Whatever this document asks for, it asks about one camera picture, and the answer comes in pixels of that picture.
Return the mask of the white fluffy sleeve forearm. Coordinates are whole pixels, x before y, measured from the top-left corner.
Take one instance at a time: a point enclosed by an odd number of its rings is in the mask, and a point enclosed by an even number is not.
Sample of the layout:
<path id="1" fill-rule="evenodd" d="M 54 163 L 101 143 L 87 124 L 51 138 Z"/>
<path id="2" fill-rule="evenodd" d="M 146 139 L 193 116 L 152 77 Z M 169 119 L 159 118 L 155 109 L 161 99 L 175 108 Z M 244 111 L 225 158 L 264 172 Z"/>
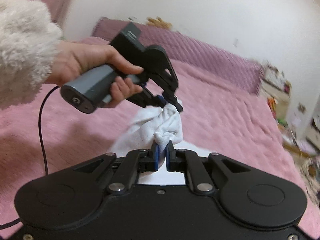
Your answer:
<path id="1" fill-rule="evenodd" d="M 52 72 L 62 31 L 39 0 L 1 0 L 1 109 L 30 103 Z"/>

